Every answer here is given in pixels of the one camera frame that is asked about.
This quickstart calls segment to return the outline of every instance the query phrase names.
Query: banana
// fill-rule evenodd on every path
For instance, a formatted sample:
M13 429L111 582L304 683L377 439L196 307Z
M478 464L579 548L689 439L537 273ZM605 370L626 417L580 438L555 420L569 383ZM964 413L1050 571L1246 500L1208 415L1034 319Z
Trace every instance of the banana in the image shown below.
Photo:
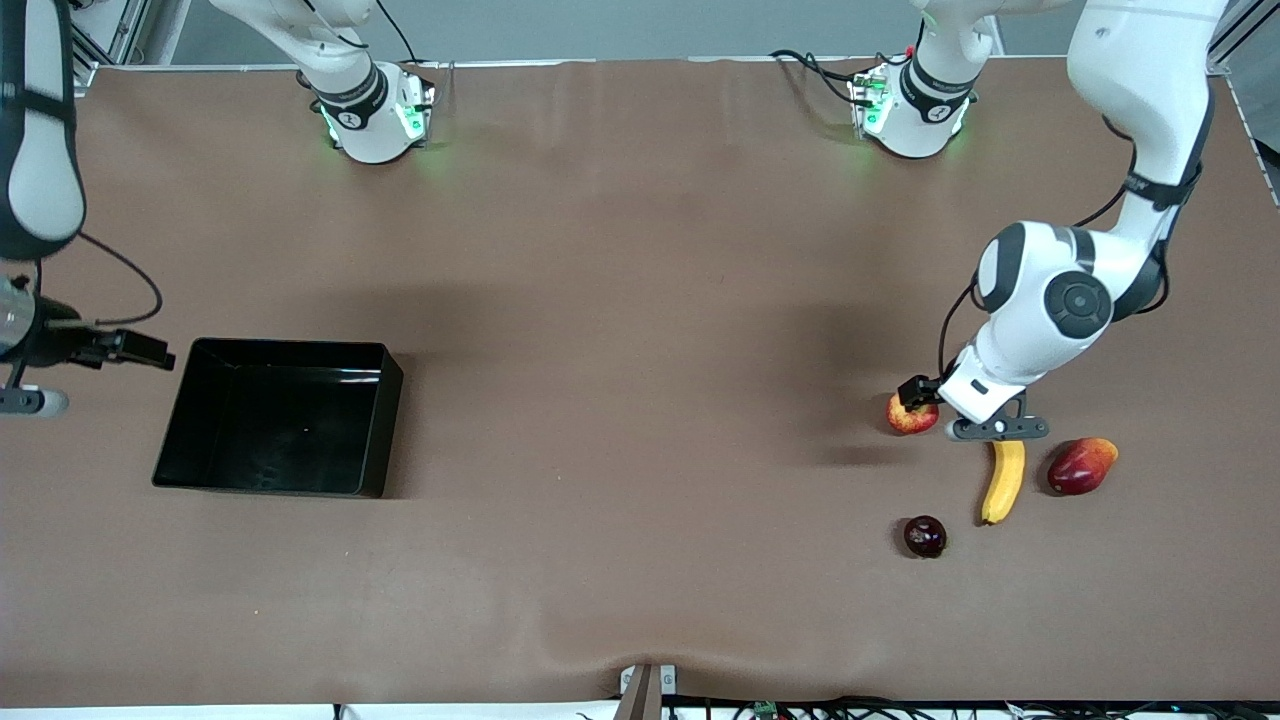
M982 521L995 525L1009 516L1023 487L1027 469L1027 448L1020 439L995 441L991 450L996 455L996 469L991 473L987 498L982 501Z

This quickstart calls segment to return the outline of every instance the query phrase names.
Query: gray wall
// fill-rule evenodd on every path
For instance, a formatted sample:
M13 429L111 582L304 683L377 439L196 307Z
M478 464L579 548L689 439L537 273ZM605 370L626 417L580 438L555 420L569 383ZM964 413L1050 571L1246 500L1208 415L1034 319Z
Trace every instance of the gray wall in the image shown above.
M899 51L920 14L906 0L384 0L430 60L556 58L650 59L764 55L780 47L818 55ZM1066 53L1080 4L1006 18L1009 53ZM403 59L375 13L360 28L380 60ZM284 55L239 22L193 0L175 64L283 63Z

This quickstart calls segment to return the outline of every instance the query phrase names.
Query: red apple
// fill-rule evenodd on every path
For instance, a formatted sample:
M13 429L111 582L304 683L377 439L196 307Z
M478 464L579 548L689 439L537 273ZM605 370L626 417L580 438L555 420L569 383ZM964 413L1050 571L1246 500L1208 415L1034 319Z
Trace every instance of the red apple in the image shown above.
M923 433L924 430L933 427L938 421L938 406L937 405L922 405L915 410L908 410L902 406L902 400L895 392L888 396L888 405L884 407L884 416L888 418L888 424L893 427L895 430L902 433L904 436L914 436L915 433Z
M1107 477L1120 451L1100 437L1087 437L1066 443L1048 469L1048 484L1062 495L1084 495Z

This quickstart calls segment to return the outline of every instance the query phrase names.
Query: black plastic bin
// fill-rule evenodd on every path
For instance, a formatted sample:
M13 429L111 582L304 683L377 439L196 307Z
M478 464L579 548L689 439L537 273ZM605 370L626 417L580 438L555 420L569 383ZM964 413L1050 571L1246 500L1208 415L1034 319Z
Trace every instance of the black plastic bin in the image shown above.
M404 374L371 342L192 343L152 483L381 497Z

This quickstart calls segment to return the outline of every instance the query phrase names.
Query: rectangular container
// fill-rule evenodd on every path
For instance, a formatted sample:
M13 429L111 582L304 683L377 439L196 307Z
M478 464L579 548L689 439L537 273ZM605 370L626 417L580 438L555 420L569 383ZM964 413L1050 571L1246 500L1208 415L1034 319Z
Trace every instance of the rectangular container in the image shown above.
M192 343L152 483L381 497L404 375L370 342Z

